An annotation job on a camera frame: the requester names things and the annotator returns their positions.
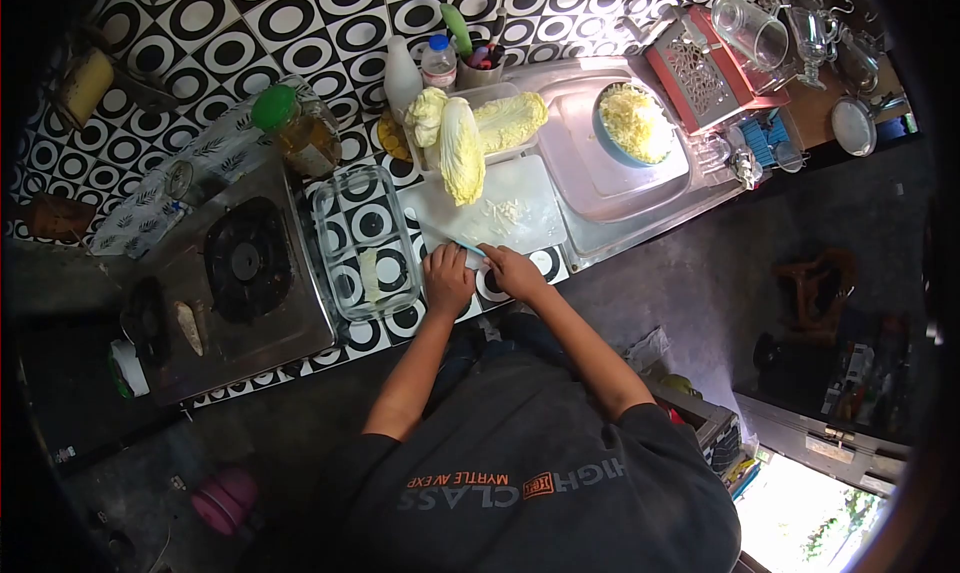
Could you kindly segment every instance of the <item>jar with green lid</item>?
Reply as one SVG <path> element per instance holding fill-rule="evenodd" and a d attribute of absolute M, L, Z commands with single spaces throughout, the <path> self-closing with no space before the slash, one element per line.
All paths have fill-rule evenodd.
<path fill-rule="evenodd" d="M 270 135 L 293 171 L 326 178 L 340 162 L 342 148 L 330 109 L 314 101 L 318 104 L 301 104 L 294 88 L 275 85 L 256 99 L 250 121 Z"/>

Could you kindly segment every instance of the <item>white cutting board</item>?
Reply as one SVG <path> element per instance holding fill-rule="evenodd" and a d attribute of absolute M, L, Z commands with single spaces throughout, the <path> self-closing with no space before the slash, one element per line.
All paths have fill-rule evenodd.
<path fill-rule="evenodd" d="M 454 206 L 453 198 L 444 190 L 444 182 L 439 177 L 427 179 L 400 192 L 397 197 L 408 217 L 411 213 L 406 212 L 407 209 L 413 209 L 412 218 L 450 233 L 458 240 L 506 245 L 520 254 L 529 254 L 567 240 L 567 229 L 543 160 L 537 155 L 522 156 L 487 167 L 483 195 L 469 206 Z M 522 212 L 516 225 L 506 225 L 510 229 L 508 235 L 496 233 L 494 229 L 499 225 L 494 216 L 483 214 L 490 210 L 486 200 L 494 203 L 516 200 L 519 204 Z M 426 231 L 423 238 L 428 252 L 448 241 Z M 480 257 L 471 253 L 466 264 L 477 268 L 481 264 Z"/>

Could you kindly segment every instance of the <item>water bottle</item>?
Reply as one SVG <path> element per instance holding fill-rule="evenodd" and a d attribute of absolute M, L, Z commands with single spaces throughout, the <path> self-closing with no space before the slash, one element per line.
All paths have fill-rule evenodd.
<path fill-rule="evenodd" d="M 450 40 L 445 35 L 434 35 L 423 55 L 420 61 L 424 72 L 423 85 L 451 91 L 457 80 L 457 54 L 450 46 Z"/>
<path fill-rule="evenodd" d="M 417 71 L 414 59 L 407 51 L 407 42 L 395 35 L 387 42 L 387 73 L 383 82 L 393 120 L 403 124 L 407 107 L 424 89 L 424 80 Z"/>

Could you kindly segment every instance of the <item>jeans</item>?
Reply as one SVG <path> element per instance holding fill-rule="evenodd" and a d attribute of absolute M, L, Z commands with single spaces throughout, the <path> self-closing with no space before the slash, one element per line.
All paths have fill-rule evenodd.
<path fill-rule="evenodd" d="M 469 338 L 455 339 L 439 364 L 437 379 L 423 409 L 423 416 L 433 412 L 440 402 L 453 393 L 478 361 L 489 362 L 511 352 L 526 352 L 573 372 L 570 358 L 543 323 L 529 313 L 511 313 L 500 322 L 500 341 L 487 341 L 478 349 L 476 342 L 471 342 Z"/>

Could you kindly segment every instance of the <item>utensil holder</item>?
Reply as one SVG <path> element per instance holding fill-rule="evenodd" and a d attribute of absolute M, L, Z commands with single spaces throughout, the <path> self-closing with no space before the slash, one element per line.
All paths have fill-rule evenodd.
<path fill-rule="evenodd" d="M 457 58 L 457 91 L 471 90 L 476 87 L 486 87 L 500 82 L 500 75 L 503 75 L 503 62 L 501 61 L 495 68 L 488 71 L 480 71 L 467 66 L 460 58 Z"/>

